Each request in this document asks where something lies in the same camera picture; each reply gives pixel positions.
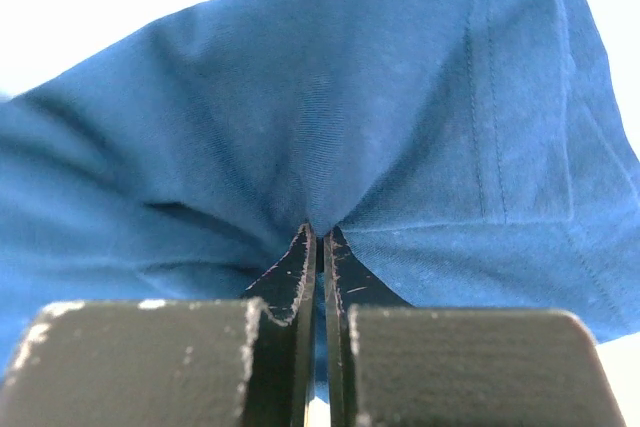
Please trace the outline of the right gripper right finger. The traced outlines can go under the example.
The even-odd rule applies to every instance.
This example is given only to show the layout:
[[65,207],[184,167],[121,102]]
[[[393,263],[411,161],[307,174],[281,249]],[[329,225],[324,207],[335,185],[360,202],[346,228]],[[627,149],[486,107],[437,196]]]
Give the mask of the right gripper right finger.
[[417,308],[352,252],[323,241],[335,426],[621,426],[625,420],[573,313]]

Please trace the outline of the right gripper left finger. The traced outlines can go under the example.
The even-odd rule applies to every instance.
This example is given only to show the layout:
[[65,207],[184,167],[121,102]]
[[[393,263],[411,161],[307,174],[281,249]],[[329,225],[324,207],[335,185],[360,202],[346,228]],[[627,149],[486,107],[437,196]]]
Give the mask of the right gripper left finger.
[[237,300],[44,307],[1,387],[5,426],[304,426],[314,396],[316,236]]

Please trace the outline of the navy blue t shirt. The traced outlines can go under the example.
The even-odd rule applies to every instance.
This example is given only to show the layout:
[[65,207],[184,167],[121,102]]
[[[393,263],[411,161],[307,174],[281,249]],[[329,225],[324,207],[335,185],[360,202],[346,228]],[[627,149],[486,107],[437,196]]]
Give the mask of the navy blue t shirt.
[[46,304],[236,297],[303,223],[425,307],[639,329],[587,0],[210,0],[1,106],[1,360]]

